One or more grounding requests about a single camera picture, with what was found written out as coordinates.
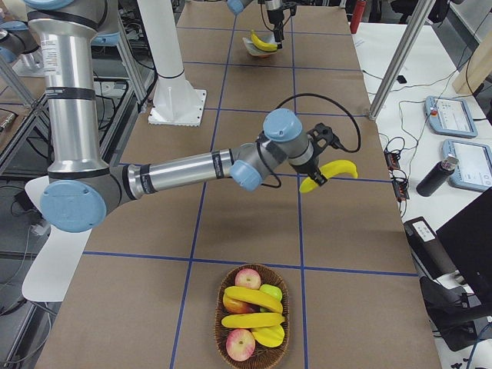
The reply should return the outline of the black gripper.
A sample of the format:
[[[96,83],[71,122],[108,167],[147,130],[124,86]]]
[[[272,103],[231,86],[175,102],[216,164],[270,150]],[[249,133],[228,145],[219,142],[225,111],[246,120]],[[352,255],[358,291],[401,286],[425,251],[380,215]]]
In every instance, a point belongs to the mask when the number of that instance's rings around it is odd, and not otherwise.
[[[267,10],[268,21],[273,26],[273,36],[277,46],[277,50],[282,49],[282,42],[284,40],[284,33],[281,29],[284,21],[284,11],[281,8]]]
[[[290,158],[289,165],[298,173],[311,177],[316,185],[324,185],[327,182],[327,178],[324,176],[320,168],[318,167],[318,157],[312,156],[309,159],[303,158]]]

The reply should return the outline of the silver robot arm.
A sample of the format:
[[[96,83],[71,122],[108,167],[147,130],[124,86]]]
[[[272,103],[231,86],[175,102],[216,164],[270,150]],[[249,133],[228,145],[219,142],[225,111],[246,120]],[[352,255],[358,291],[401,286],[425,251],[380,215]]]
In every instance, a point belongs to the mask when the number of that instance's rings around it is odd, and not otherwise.
[[[258,138],[238,148],[162,164],[110,166],[99,148],[91,43],[101,35],[118,38],[117,3],[29,1],[26,8],[41,40],[55,155],[41,211],[56,228],[87,231],[126,202],[215,179],[232,178],[253,191],[284,162],[317,185],[326,182],[318,166],[318,142],[331,140],[331,130],[319,124],[305,131],[286,108],[270,112]]]
[[[228,9],[234,14],[239,15],[250,4],[247,0],[227,0]],[[272,33],[274,41],[266,42],[259,38],[255,31],[251,31],[251,42],[253,46],[262,52],[276,52],[282,48],[284,40],[284,11],[285,5],[282,1],[258,1],[259,5],[264,5],[267,12],[268,22],[270,26],[267,29]]]

